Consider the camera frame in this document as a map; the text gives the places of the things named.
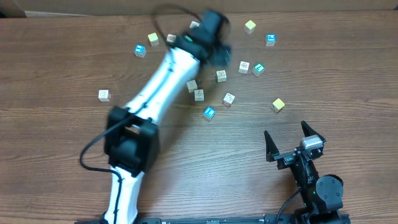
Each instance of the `cube with blue sticker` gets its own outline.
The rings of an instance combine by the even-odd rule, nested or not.
[[[137,44],[136,48],[134,49],[134,53],[138,57],[145,57],[145,54],[147,53],[147,50],[145,49],[144,45]]]
[[[209,106],[203,113],[203,116],[209,121],[211,121],[213,119],[214,115],[216,115],[216,110],[214,110],[213,108],[211,108]]]
[[[266,36],[266,47],[272,47],[275,45],[276,35],[275,34],[267,34]]]

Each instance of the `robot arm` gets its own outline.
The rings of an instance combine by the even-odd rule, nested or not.
[[[125,108],[115,107],[109,112],[107,128],[130,119],[105,138],[104,148],[111,170],[116,171],[122,181],[113,174],[109,208],[101,222],[131,224],[136,219],[142,178],[159,152],[157,126],[186,82],[196,77],[201,65],[229,63],[230,47],[219,40],[221,26],[227,21],[215,11],[205,11],[201,26],[176,38],[142,91]],[[128,130],[130,126],[139,128],[139,133]]]

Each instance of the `small block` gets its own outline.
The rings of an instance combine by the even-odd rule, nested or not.
[[[109,90],[100,90],[98,92],[98,99],[102,102],[109,102],[111,99],[111,93]]]
[[[225,70],[217,71],[216,74],[217,74],[217,82],[218,83],[226,81],[226,72],[225,72]]]
[[[253,33],[255,29],[256,29],[256,24],[253,21],[249,21],[244,25],[244,31],[246,31],[248,34]]]
[[[199,22],[192,21],[192,22],[191,22],[191,25],[189,25],[189,28],[192,29],[192,28],[194,28],[194,27],[199,27],[199,26],[200,26],[200,23],[199,23]]]
[[[255,76],[261,75],[264,71],[266,70],[265,66],[262,65],[262,63],[258,63],[253,67],[253,74]]]
[[[193,91],[195,94],[195,101],[204,101],[205,100],[205,94],[203,90],[195,90]]]
[[[195,80],[191,80],[191,81],[187,82],[187,88],[188,88],[189,93],[197,90],[198,89],[197,82]]]
[[[174,43],[176,37],[177,37],[176,35],[169,34],[169,35],[167,35],[166,41],[169,42],[169,43]]]
[[[145,57],[145,54],[147,53],[147,50],[145,49],[145,46],[137,44],[136,48],[134,49],[134,53],[138,57]]]
[[[159,44],[159,39],[157,38],[156,33],[149,34],[148,35],[148,39],[149,39],[149,42],[150,42],[151,46],[155,46],[155,45]]]
[[[276,43],[276,35],[275,34],[267,34],[266,36],[266,47],[272,47]]]
[[[279,98],[272,103],[272,109],[274,109],[275,113],[280,112],[284,106],[285,103]]]
[[[249,62],[241,62],[240,66],[239,66],[239,72],[243,73],[243,74],[247,74],[248,70],[249,70]]]
[[[226,106],[231,106],[231,105],[232,105],[232,102],[233,102],[234,100],[235,100],[235,96],[232,95],[232,94],[230,94],[230,93],[227,93],[227,94],[225,95],[225,97],[224,97],[223,104],[226,105]]]
[[[203,116],[207,120],[211,121],[214,118],[215,114],[216,114],[216,110],[214,110],[213,108],[208,106],[207,109],[205,110],[205,112],[203,113]]]

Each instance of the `wood grain surface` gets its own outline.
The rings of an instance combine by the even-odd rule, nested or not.
[[[207,68],[205,101],[183,90],[160,127],[162,153],[146,174],[139,211],[149,217],[248,217],[276,213],[294,192],[288,169],[266,162],[263,132],[282,152],[298,146],[301,120],[328,140],[315,161],[345,182],[353,223],[398,222],[398,13],[228,14],[227,81]],[[256,30],[244,31],[252,19]],[[189,26],[164,16],[165,33]],[[108,207],[111,176],[82,169],[78,155],[102,132],[113,105],[145,85],[164,56],[150,47],[147,16],[0,20],[0,223],[73,223]],[[277,43],[265,47],[266,33]],[[145,58],[134,56],[145,44]],[[266,66],[238,73],[241,60]],[[112,100],[100,102],[98,90]],[[230,108],[225,94],[236,96]],[[271,102],[281,98],[278,114]],[[207,106],[217,110],[208,122]],[[107,167],[103,143],[86,162]],[[302,206],[299,197],[286,212]]]

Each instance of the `cube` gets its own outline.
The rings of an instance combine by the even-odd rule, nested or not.
[[[223,100],[223,104],[226,106],[231,106],[232,102],[235,100],[235,96],[230,94],[230,93],[226,93],[224,100]]]
[[[188,88],[188,92],[191,93],[198,89],[198,85],[195,80],[191,80],[191,81],[187,82],[187,88]]]
[[[109,92],[109,90],[100,90],[98,92],[98,99],[101,102],[109,102],[111,99],[111,93]]]
[[[203,113],[203,116],[209,121],[211,121],[214,118],[214,115],[216,115],[216,110],[214,110],[213,108],[211,108],[209,106]]]
[[[217,71],[216,74],[217,74],[217,82],[218,83],[226,81],[226,72],[225,72],[225,70]]]
[[[264,71],[266,70],[265,66],[262,65],[262,63],[258,63],[253,67],[253,74],[255,76],[261,75]]]
[[[272,109],[274,109],[275,113],[280,112],[284,106],[285,103],[279,98],[272,103]]]
[[[174,43],[176,37],[177,37],[176,35],[169,34],[169,35],[167,35],[166,41],[169,42],[169,43]]]
[[[256,29],[256,24],[253,21],[249,21],[244,25],[244,31],[248,34],[251,34]]]
[[[205,94],[203,93],[203,90],[195,90],[193,92],[195,94],[195,101],[204,101],[205,100]]]
[[[243,73],[243,74],[247,74],[248,70],[249,70],[249,62],[241,62],[240,66],[239,66],[239,72]]]
[[[199,27],[199,26],[200,26],[200,23],[199,23],[199,22],[192,21],[192,22],[191,22],[191,25],[189,25],[189,28],[192,29],[192,28],[194,28],[194,27]]]
[[[275,42],[276,42],[276,35],[275,34],[267,34],[266,47],[274,46]]]
[[[144,45],[136,45],[136,48],[134,49],[134,53],[138,57],[145,57],[145,54],[147,53],[147,50],[145,49]]]
[[[155,46],[155,45],[159,44],[159,39],[157,38],[156,33],[149,34],[148,35],[148,39],[149,39],[149,42],[150,42],[151,46]]]

